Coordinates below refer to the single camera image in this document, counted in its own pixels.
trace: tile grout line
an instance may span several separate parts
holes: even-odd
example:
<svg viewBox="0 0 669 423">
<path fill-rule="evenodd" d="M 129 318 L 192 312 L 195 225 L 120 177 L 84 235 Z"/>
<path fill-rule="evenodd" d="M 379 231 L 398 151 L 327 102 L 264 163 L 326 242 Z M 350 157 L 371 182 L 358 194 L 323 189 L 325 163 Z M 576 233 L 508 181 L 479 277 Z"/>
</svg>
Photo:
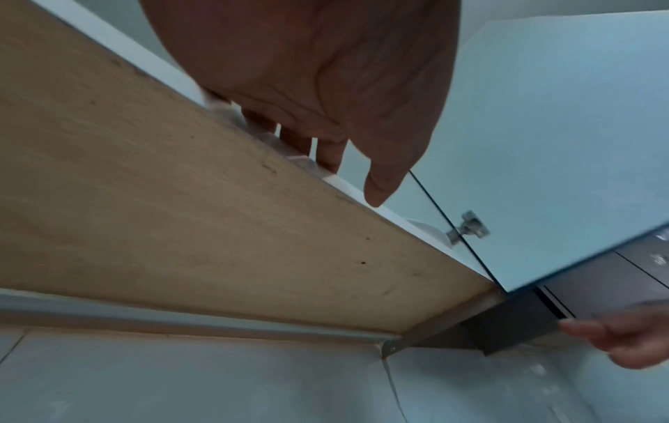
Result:
<svg viewBox="0 0 669 423">
<path fill-rule="evenodd" d="M 21 341 L 23 341 L 23 338 L 25 338 L 26 335 L 28 335 L 28 332 L 30 332 L 30 328 L 27 328 L 26 330 L 24 330 L 23 335 L 21 335 L 21 337 L 19 337 L 19 339 L 14 343 L 14 345 L 12 345 L 12 348 L 9 348 L 9 351 L 7 351 L 7 353 L 2 358 L 0 358 L 0 366 L 2 365 L 2 363 L 5 362 L 5 360 L 7 359 L 7 357 L 9 357 L 9 355 L 12 353 L 12 351 L 14 351 L 16 349 L 16 347 L 19 345 L 19 343 Z"/>
<path fill-rule="evenodd" d="M 392 394 L 395 397 L 395 404 L 397 404 L 397 408 L 399 409 L 399 412 L 402 414 L 404 422 L 409 423 L 409 420 L 406 418 L 404 410 L 402 409 L 402 404 L 399 402 L 399 395 L 397 395 L 397 388 L 395 387 L 395 382 L 393 382 L 392 375 L 390 374 L 390 365 L 388 364 L 388 361 L 386 359 L 383 359 L 381 361 L 383 362 L 383 369 L 385 370 L 385 374 L 388 376 L 388 383 L 390 384 L 390 389 L 392 390 Z"/>
</svg>

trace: plywood board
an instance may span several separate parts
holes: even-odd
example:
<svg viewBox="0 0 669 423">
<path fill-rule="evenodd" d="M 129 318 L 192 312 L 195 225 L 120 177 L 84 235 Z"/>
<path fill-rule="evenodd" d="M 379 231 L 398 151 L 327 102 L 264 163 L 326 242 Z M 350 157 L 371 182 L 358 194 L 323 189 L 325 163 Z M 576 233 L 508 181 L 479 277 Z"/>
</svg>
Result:
<svg viewBox="0 0 669 423">
<path fill-rule="evenodd" d="M 493 289 L 26 0 L 0 63 L 1 287 L 390 332 Z"/>
</svg>

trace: white cabinet door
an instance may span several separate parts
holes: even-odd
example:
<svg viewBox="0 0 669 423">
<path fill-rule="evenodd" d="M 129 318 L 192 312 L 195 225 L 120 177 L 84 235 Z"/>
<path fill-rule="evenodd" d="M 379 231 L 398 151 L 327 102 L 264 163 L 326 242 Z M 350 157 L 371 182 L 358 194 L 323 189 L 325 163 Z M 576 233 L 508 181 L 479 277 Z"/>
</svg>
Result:
<svg viewBox="0 0 669 423">
<path fill-rule="evenodd" d="M 507 291 L 669 222 L 669 13 L 492 22 L 415 174 Z"/>
</svg>

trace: metal hinge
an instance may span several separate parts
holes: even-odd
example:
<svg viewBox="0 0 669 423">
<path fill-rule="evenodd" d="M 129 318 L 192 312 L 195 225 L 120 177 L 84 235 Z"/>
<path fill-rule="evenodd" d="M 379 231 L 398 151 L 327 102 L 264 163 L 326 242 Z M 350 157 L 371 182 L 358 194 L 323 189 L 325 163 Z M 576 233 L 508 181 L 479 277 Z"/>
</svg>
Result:
<svg viewBox="0 0 669 423">
<path fill-rule="evenodd" d="M 490 231 L 486 228 L 486 225 L 484 225 L 471 210 L 462 215 L 462 220 L 460 227 L 455 228 L 446 234 L 452 245 L 462 241 L 463 235 L 476 235 L 479 238 L 490 235 Z"/>
</svg>

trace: wooden panel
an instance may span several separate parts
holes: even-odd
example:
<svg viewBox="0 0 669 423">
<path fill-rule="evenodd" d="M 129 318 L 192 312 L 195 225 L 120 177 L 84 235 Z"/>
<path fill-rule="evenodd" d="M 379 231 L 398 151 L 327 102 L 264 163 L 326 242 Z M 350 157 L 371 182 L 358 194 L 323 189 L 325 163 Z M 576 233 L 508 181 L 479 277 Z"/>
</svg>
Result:
<svg viewBox="0 0 669 423">
<path fill-rule="evenodd" d="M 493 289 L 37 6 L 0 12 L 0 286 L 392 332 Z"/>
</svg>

